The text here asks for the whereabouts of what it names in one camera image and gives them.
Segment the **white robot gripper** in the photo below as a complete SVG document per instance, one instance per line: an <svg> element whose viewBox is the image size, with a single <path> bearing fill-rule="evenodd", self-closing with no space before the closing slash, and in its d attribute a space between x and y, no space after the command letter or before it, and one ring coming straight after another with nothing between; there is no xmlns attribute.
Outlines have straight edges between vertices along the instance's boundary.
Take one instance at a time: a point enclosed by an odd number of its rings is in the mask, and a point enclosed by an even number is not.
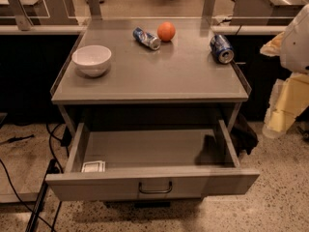
<svg viewBox="0 0 309 232"><path fill-rule="evenodd" d="M277 79L272 87L263 134L274 139L284 135L309 107L309 4L285 32L265 43L260 53L268 57L280 55L281 66L294 72L286 80Z"/></svg>

